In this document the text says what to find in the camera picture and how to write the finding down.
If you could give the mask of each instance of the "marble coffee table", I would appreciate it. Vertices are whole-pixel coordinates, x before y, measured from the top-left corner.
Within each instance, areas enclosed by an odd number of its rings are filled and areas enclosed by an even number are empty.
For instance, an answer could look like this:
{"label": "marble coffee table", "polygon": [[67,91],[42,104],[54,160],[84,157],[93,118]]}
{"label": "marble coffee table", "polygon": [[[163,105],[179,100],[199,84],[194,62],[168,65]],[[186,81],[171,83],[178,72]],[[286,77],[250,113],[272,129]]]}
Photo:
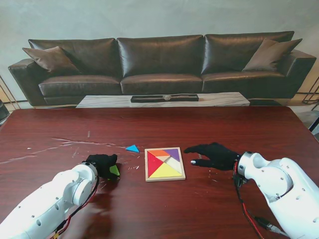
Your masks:
{"label": "marble coffee table", "polygon": [[132,96],[86,96],[76,108],[249,106],[239,92],[197,94],[198,102],[131,103]]}

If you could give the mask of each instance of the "dark red table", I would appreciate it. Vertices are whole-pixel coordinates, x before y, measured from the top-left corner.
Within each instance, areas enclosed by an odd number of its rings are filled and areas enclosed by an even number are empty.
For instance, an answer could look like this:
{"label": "dark red table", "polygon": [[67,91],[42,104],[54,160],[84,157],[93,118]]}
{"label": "dark red table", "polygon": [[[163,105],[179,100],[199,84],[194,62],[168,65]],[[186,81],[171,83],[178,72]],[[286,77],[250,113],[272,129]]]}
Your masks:
{"label": "dark red table", "polygon": [[[319,144],[286,107],[17,110],[0,127],[0,222],[28,194],[89,154],[118,154],[121,179],[102,180],[71,221],[67,239],[257,238],[232,172],[190,165],[186,180],[145,182],[144,149],[220,142],[267,160],[289,157],[319,183]],[[125,151],[136,144],[140,154]],[[253,181],[248,209],[278,225]],[[265,238],[281,238],[261,229]]]}

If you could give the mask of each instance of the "sofa armrest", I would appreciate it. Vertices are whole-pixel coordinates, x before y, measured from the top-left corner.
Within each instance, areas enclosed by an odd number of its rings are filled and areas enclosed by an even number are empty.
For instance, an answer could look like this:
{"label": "sofa armrest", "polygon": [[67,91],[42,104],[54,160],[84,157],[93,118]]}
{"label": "sofa armrest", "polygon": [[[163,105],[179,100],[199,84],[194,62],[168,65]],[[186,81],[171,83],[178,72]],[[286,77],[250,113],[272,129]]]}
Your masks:
{"label": "sofa armrest", "polygon": [[278,71],[286,76],[283,90],[290,95],[290,98],[297,93],[315,61],[316,57],[293,50],[279,63]]}
{"label": "sofa armrest", "polygon": [[39,84],[49,77],[34,60],[24,59],[8,67],[32,106],[46,106]]}

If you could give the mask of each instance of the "sofa backrest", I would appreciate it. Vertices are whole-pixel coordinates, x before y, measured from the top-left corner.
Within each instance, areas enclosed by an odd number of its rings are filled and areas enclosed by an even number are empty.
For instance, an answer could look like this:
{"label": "sofa backrest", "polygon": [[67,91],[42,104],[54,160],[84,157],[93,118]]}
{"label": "sofa backrest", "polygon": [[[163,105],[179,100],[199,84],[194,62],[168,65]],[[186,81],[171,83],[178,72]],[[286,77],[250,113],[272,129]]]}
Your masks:
{"label": "sofa backrest", "polygon": [[290,41],[294,31],[205,35],[205,56],[201,74],[241,71],[265,38]]}
{"label": "sofa backrest", "polygon": [[143,74],[200,75],[202,35],[118,38],[123,77]]}
{"label": "sofa backrest", "polygon": [[121,77],[122,69],[116,39],[98,40],[29,40],[35,49],[61,47],[85,75]]}

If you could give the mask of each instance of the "wooden puzzle frame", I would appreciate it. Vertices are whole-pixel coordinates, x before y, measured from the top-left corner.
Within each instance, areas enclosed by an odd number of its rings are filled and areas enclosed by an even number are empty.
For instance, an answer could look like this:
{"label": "wooden puzzle frame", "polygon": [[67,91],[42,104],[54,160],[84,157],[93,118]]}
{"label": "wooden puzzle frame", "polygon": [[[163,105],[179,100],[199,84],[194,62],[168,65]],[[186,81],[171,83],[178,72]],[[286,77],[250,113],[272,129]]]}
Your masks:
{"label": "wooden puzzle frame", "polygon": [[[148,166],[148,151],[152,150],[166,150],[166,149],[177,149],[179,154],[179,162],[181,167],[181,176],[174,176],[174,177],[158,177],[158,178],[149,178],[149,166]],[[174,180],[185,180],[185,170],[183,165],[183,158],[181,156],[180,147],[173,147],[173,148],[146,148],[145,149],[145,180],[147,182],[158,182],[158,181],[174,181]]]}

